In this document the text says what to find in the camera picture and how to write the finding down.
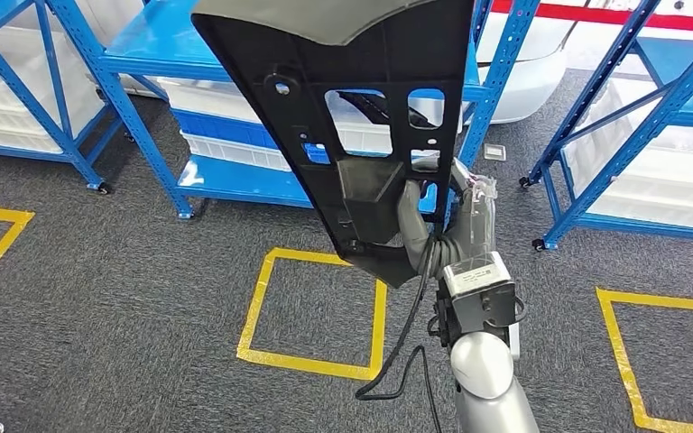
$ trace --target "mounting hole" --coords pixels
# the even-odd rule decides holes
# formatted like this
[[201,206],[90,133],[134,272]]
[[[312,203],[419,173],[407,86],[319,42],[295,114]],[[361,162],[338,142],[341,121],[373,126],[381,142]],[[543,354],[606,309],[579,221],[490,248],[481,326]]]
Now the mounting hole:
[[291,88],[289,88],[285,83],[275,83],[275,90],[277,90],[277,93],[283,96],[291,93]]

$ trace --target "white plastic bin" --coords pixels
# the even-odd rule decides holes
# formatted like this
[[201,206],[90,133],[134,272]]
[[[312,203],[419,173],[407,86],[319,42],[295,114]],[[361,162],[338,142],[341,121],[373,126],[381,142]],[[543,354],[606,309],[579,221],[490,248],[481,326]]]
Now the white plastic bin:
[[[613,111],[627,106],[637,99],[657,89],[651,81],[611,78],[600,98],[589,108],[589,120],[596,121]],[[612,156],[633,131],[644,121],[647,115],[658,104],[656,99],[646,106],[633,110],[611,124],[591,133],[596,146],[603,149],[603,155]],[[686,126],[667,126],[657,137],[653,138],[648,148],[672,149],[693,152],[693,128]]]
[[239,162],[266,169],[291,171],[291,167],[288,166],[288,162],[285,161],[280,151],[243,143],[233,143],[218,138],[185,134],[182,131],[180,131],[180,134],[187,140],[190,152],[195,155]]
[[[75,112],[69,113],[72,119],[73,133],[78,133],[99,113],[104,103],[97,95],[86,104],[79,105]],[[0,146],[13,147],[37,152],[62,153],[62,149],[41,128],[39,131],[8,128],[0,126]]]
[[[174,109],[261,123],[234,83],[180,78],[158,78],[158,83],[169,95],[169,103]],[[392,151],[389,125],[372,124],[336,93],[329,94],[326,103],[333,115],[338,138],[345,149],[382,154]],[[444,101],[411,98],[410,106],[425,115],[432,124],[441,124]]]
[[[65,41],[62,33],[53,32],[55,52],[62,72],[65,94],[74,93],[79,86],[93,87],[86,78],[86,66]],[[57,112],[49,63],[43,48],[41,33],[32,29],[4,27],[0,29],[0,53],[31,93],[43,102],[44,108]],[[0,77],[0,109],[27,110]]]
[[[82,77],[67,75],[64,77],[72,80],[77,85],[69,89],[65,94],[65,101],[68,107],[68,117],[72,127],[73,136],[78,136],[79,132],[87,125],[90,118],[86,116],[90,112],[98,112],[105,104],[98,96],[93,84]],[[54,123],[61,128],[60,110],[57,108],[54,94],[50,94],[40,99],[39,102],[46,107],[47,112],[54,120]],[[28,134],[42,134],[43,127],[35,119],[33,114],[25,106],[14,108],[12,106],[0,107],[0,128],[7,130],[22,130]]]
[[678,200],[654,201],[642,195],[606,192],[594,202],[588,212],[610,217],[693,227],[693,206],[684,206]]

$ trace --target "red stripe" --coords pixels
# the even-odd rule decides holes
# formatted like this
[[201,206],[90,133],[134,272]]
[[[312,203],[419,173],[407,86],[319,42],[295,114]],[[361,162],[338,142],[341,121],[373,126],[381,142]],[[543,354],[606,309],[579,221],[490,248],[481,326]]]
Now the red stripe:
[[[494,0],[493,12],[506,14],[512,6],[511,0]],[[551,5],[541,3],[535,16],[558,18],[560,20],[585,21],[588,23],[625,24],[628,11],[595,9],[581,6]],[[693,30],[693,16],[657,15],[654,14],[646,24],[647,27],[661,29]]]

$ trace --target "black cable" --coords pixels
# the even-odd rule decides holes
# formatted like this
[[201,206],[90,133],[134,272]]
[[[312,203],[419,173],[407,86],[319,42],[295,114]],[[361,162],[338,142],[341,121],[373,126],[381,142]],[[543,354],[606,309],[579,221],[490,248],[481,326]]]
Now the black cable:
[[381,367],[381,371],[378,372],[378,374],[371,382],[360,387],[360,389],[358,389],[355,392],[355,398],[360,401],[377,401],[393,400],[401,396],[402,393],[405,391],[405,379],[407,379],[408,377],[408,372],[410,371],[413,359],[415,359],[415,356],[418,354],[418,352],[421,352],[421,359],[423,361],[424,381],[426,382],[426,391],[429,398],[431,416],[433,418],[434,427],[437,429],[437,432],[442,433],[442,427],[439,424],[439,415],[437,413],[437,407],[434,404],[434,394],[431,391],[431,381],[429,378],[429,366],[426,359],[426,351],[424,350],[424,347],[422,345],[417,345],[411,352],[411,355],[408,358],[407,363],[405,364],[405,370],[402,372],[402,381],[400,382],[400,388],[396,392],[385,394],[367,394],[379,383],[381,383],[384,376],[386,376],[386,373],[392,366],[394,359],[400,353],[402,346],[405,344],[405,338],[407,338],[408,333],[410,333],[413,320],[415,319],[416,313],[418,312],[420,302],[423,299],[423,292],[426,290],[427,281],[429,280],[429,276],[431,274],[431,262],[437,250],[437,245],[434,242],[433,236],[430,236],[429,243],[426,246],[426,250],[428,253],[426,255],[426,262],[424,263],[423,272],[421,273],[419,288],[416,292],[416,298],[413,301],[413,305],[411,307],[410,313],[408,314],[408,318],[405,320],[405,325],[404,327],[402,327],[402,332],[400,333],[400,336],[397,338],[397,343],[394,345],[394,348],[392,349],[392,352],[389,354],[389,357],[387,357],[386,361],[384,361]]

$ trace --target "gray padding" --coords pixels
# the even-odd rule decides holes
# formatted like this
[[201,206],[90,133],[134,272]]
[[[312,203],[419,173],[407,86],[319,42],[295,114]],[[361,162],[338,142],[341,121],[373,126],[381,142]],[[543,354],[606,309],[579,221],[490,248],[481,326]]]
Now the gray padding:
[[429,239],[429,229],[418,210],[420,186],[413,180],[405,181],[405,190],[397,203],[397,221],[402,235],[402,244],[408,260],[416,271],[420,269],[421,257]]
[[384,18],[434,0],[201,0],[194,14],[235,18],[324,45],[347,45]]

